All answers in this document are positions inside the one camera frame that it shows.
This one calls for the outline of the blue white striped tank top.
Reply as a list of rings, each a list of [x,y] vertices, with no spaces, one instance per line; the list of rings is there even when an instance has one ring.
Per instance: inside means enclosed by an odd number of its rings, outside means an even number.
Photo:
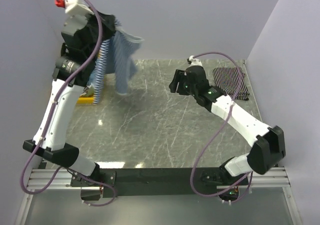
[[[95,68],[87,85],[93,88],[93,104],[101,100],[105,75],[115,75],[115,91],[126,95],[129,81],[138,69],[133,54],[141,47],[144,39],[125,31],[119,20],[115,21],[115,34],[101,43]]]

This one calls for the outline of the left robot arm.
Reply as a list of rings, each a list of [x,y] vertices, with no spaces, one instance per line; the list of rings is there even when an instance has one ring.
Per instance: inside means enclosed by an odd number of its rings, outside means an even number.
[[[95,68],[99,27],[93,14],[72,15],[61,35],[60,57],[55,61],[50,99],[41,125],[23,149],[43,159],[82,174],[88,186],[100,180],[99,166],[66,142],[66,134],[78,98]]]

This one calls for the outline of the black striped tank top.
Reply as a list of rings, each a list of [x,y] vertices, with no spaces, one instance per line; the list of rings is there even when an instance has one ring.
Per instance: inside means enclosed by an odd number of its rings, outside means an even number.
[[[246,74],[242,72],[242,69],[240,69],[240,71],[242,74],[242,79],[241,79],[238,94],[235,97],[235,99],[248,101],[250,93],[244,81]],[[237,68],[216,67],[212,70],[212,75],[213,75],[214,83],[217,87],[224,90],[231,97],[235,94],[239,84],[239,78],[238,78],[239,74],[238,74]]]

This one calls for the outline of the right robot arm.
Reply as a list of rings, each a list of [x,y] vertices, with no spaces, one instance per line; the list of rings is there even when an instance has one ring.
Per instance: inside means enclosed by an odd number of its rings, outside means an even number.
[[[219,167],[222,184],[230,185],[249,172],[264,175],[286,156],[284,131],[259,121],[224,90],[211,85],[202,66],[177,69],[169,89],[171,93],[192,96],[198,105],[226,121],[251,147],[249,153],[232,157]]]

